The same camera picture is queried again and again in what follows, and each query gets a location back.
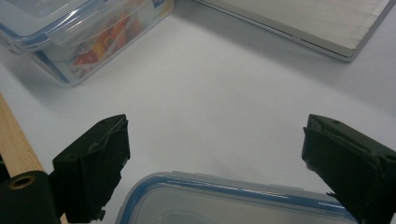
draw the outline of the wooden dowel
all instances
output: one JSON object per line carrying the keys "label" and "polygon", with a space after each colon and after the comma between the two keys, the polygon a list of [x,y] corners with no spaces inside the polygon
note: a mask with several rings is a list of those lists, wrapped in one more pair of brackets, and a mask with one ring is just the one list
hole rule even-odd
{"label": "wooden dowel", "polygon": [[[11,177],[29,171],[44,171],[1,93],[0,154]],[[61,222],[67,224],[65,215],[61,217]]]}

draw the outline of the black plastic part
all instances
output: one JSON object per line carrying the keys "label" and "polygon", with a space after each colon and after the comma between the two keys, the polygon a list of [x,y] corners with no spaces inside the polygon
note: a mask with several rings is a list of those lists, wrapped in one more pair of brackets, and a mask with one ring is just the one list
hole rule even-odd
{"label": "black plastic part", "polygon": [[310,115],[303,160],[364,224],[389,224],[396,211],[396,152],[344,123]]}
{"label": "black plastic part", "polygon": [[9,174],[6,165],[3,162],[3,158],[0,155],[0,184],[9,179]]}
{"label": "black plastic part", "polygon": [[27,172],[1,184],[0,223],[60,223],[46,173]]}
{"label": "black plastic part", "polygon": [[102,219],[120,171],[130,159],[128,121],[118,115],[96,123],[53,160],[50,175],[58,214],[72,223]]}

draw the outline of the white table surface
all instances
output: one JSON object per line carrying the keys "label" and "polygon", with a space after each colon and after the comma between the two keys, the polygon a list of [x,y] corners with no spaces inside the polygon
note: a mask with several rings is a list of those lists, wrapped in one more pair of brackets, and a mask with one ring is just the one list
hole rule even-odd
{"label": "white table surface", "polygon": [[353,63],[341,63],[192,1],[79,86],[67,89],[0,48],[0,91],[45,170],[99,121],[126,114],[132,158],[106,206],[161,171],[316,192],[301,159],[310,113],[396,149],[396,9]]}

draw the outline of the silver laptop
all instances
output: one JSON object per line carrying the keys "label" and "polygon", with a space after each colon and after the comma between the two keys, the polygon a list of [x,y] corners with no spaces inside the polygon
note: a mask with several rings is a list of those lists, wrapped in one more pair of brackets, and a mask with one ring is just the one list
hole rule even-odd
{"label": "silver laptop", "polygon": [[352,62],[396,0],[196,0]]}

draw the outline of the clear plastic container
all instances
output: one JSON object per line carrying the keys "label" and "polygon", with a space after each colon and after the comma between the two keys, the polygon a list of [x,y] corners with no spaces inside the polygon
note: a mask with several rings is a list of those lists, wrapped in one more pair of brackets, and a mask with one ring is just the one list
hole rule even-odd
{"label": "clear plastic container", "polygon": [[0,0],[0,42],[74,86],[173,9],[173,0]]}
{"label": "clear plastic container", "polygon": [[158,173],[129,193],[120,224],[356,224],[334,198],[207,175]]}

